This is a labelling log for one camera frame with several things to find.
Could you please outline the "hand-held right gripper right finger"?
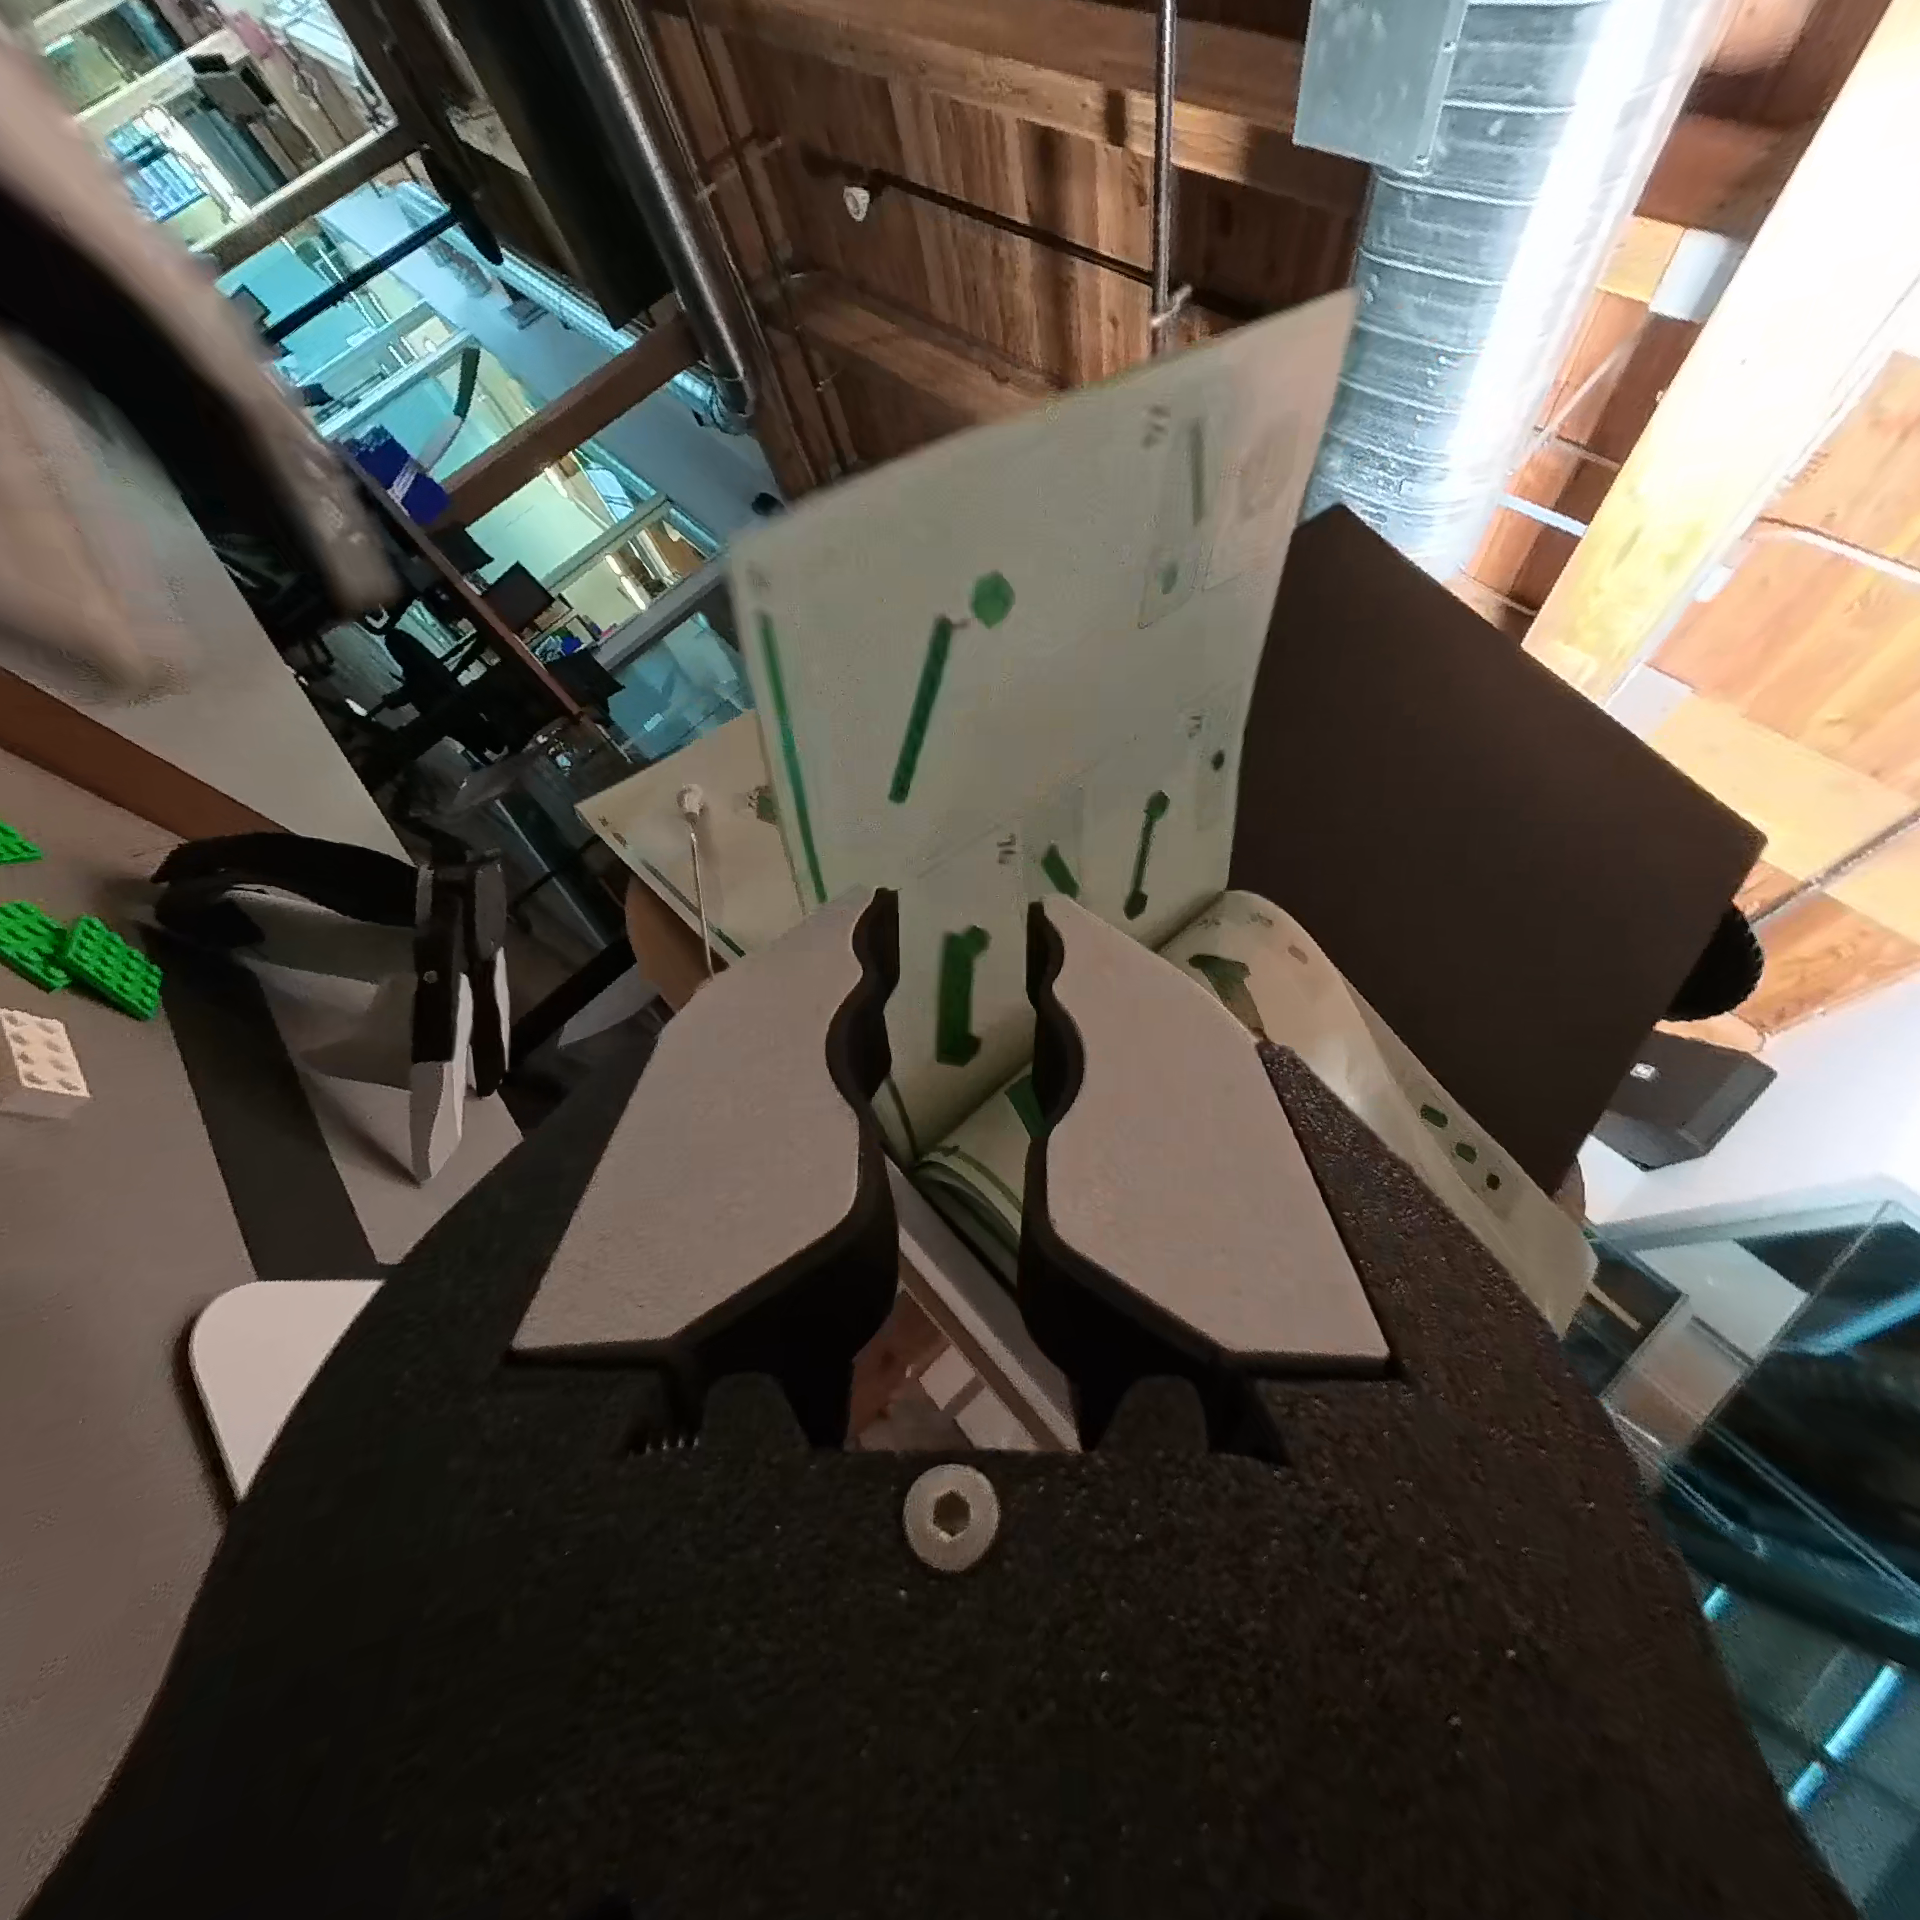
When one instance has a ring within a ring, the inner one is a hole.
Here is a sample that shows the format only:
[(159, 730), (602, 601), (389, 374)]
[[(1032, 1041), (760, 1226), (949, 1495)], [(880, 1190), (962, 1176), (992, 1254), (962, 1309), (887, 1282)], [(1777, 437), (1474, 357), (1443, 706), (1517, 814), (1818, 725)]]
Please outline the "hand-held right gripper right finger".
[(1026, 910), (1032, 1077), (1017, 1304), (1083, 1453), (1151, 1382), (1219, 1455), (1280, 1455), (1269, 1384), (1376, 1384), (1391, 1344), (1258, 1041), (1069, 901)]

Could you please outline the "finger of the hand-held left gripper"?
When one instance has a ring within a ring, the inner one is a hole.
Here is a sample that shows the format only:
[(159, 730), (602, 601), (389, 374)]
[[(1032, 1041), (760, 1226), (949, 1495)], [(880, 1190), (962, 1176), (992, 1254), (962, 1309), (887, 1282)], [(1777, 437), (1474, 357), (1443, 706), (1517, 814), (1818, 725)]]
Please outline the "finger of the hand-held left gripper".
[(12, 34), (3, 54), (4, 328), (137, 435), (209, 538), (240, 538), (340, 613), (399, 575), (345, 459), (273, 371), (212, 278), (148, 222)]
[(125, 421), (44, 352), (3, 354), (4, 667), (77, 704), (154, 704), (199, 658), (179, 501)]

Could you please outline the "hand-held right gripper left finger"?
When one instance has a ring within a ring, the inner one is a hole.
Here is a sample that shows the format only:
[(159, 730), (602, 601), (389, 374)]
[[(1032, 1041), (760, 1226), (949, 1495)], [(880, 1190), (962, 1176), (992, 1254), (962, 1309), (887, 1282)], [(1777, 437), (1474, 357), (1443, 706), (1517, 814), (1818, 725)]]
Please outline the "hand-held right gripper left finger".
[(512, 1338), (517, 1365), (664, 1382), (672, 1431), (769, 1376), (844, 1453), (858, 1358), (899, 1291), (876, 1097), (899, 894), (855, 887), (714, 975), (671, 1021)]

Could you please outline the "lego instruction booklet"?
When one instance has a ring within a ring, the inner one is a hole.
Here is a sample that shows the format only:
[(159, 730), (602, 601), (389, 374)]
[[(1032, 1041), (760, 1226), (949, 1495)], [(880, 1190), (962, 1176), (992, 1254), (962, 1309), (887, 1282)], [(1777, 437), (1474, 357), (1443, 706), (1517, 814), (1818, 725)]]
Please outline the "lego instruction booklet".
[(1297, 1053), (1564, 1333), (1584, 1233), (1457, 1103), (1411, 1015), (1229, 886), (1282, 563), (1353, 298), (1327, 295), (939, 440), (733, 541), (753, 706), (578, 802), (739, 961), (861, 886), (899, 894), (880, 1130), (1001, 1282), (1032, 1087), (1026, 907), (1083, 906)]

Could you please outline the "pile of bright green lego pieces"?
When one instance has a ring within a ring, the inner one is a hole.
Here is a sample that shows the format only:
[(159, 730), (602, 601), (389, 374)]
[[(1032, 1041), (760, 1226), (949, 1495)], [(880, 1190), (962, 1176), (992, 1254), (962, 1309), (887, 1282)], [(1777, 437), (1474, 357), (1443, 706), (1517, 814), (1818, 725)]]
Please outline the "pile of bright green lego pieces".
[(58, 999), (81, 995), (156, 1021), (163, 970), (133, 929), (135, 883), (125, 863), (3, 822), (3, 1005), (50, 1015)]

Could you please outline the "white lego brick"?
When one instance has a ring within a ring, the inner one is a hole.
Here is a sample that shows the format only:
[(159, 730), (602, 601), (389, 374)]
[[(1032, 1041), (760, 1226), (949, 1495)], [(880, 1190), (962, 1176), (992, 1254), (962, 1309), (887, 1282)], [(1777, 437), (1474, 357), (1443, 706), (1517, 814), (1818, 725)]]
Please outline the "white lego brick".
[(64, 1120), (90, 1106), (90, 1081), (64, 1030), (50, 1015), (3, 1008), (3, 1115)]

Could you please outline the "row of office desks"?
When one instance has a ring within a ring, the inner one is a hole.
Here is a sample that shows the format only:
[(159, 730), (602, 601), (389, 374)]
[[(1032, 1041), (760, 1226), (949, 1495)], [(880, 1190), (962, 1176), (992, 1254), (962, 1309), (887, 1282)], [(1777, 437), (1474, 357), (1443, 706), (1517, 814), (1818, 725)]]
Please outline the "row of office desks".
[(482, 552), (434, 535), (369, 493), (394, 592), (364, 616), (332, 610), (321, 581), (269, 558), (236, 579), (383, 813), (428, 834), (560, 775), (625, 773), (611, 727), (618, 681), (595, 654), (541, 658), (569, 616), (539, 586), (481, 586)]

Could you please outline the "unused black white gripper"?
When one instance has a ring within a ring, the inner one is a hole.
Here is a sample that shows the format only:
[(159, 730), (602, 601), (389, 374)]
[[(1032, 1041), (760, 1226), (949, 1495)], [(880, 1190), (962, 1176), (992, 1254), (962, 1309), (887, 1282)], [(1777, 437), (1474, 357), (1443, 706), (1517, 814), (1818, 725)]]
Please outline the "unused black white gripper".
[(203, 953), (319, 986), (296, 1057), (404, 1096), (418, 1187), (456, 1160), (469, 1105), (508, 1075), (508, 883), (495, 850), (441, 838), (412, 861), (296, 833), (203, 838), (154, 872), (151, 919)]

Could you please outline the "dark rectangular panel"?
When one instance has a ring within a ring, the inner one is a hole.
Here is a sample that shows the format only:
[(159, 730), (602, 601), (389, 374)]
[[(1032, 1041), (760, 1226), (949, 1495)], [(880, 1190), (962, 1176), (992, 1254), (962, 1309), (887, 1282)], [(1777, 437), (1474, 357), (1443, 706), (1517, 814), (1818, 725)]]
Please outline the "dark rectangular panel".
[(1345, 507), (1290, 544), (1236, 767), (1229, 886), (1543, 1191), (1658, 1024), (1760, 986), (1762, 833)]

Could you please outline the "white book stand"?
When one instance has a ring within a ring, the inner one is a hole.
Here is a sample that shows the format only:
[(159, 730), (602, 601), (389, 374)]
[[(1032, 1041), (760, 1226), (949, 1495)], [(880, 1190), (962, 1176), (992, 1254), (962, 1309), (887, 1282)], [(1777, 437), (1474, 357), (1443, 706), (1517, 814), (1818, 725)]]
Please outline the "white book stand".
[[(275, 890), (336, 919), (375, 923), (412, 863), (290, 833), (236, 833), (180, 847), (156, 878), (185, 894), (189, 942), (261, 951), (227, 934), (236, 887)], [(889, 1169), (901, 1281), (896, 1309), (855, 1365), (855, 1453), (1074, 1453), (1066, 1378), (1020, 1323), (1016, 1301), (899, 1165)], [(242, 1498), (306, 1387), (377, 1281), (249, 1282), (215, 1298), (185, 1341), (188, 1375), (215, 1449)]]

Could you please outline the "black speaker box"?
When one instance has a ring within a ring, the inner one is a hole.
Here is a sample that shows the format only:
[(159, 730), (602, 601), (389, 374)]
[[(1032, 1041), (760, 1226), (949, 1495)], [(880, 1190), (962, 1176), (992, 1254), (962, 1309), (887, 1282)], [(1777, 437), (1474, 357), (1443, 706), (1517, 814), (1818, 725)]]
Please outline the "black speaker box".
[(1700, 1161), (1777, 1077), (1759, 1054), (1655, 1030), (1592, 1136), (1641, 1171)]

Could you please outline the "metal ceiling pipe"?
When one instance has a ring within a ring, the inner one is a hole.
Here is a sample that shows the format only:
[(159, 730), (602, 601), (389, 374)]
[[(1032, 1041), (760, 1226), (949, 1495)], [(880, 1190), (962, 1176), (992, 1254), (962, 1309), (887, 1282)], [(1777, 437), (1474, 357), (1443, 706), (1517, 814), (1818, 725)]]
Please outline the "metal ceiling pipe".
[(549, 11), (612, 171), (674, 285), (725, 414), (757, 426), (757, 320), (716, 215), (697, 191), (689, 133), (635, 6), (559, 3)]

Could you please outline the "glass railing panel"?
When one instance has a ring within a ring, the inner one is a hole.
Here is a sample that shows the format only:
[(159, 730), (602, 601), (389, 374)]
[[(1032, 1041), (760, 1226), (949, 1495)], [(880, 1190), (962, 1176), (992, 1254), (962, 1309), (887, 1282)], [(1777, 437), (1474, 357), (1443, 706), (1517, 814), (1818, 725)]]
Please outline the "glass railing panel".
[(1569, 1355), (1641, 1466), (1768, 1773), (1859, 1917), (1916, 1918), (1916, 1211), (1586, 1237)]

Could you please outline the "silver air duct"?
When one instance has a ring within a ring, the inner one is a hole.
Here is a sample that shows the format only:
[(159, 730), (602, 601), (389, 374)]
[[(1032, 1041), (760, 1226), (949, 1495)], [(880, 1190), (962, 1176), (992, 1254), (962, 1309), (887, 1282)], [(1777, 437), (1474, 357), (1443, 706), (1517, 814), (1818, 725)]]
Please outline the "silver air duct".
[(1307, 515), (1466, 569), (1700, 34), (1698, 6), (1313, 6), (1295, 141), (1372, 178)]

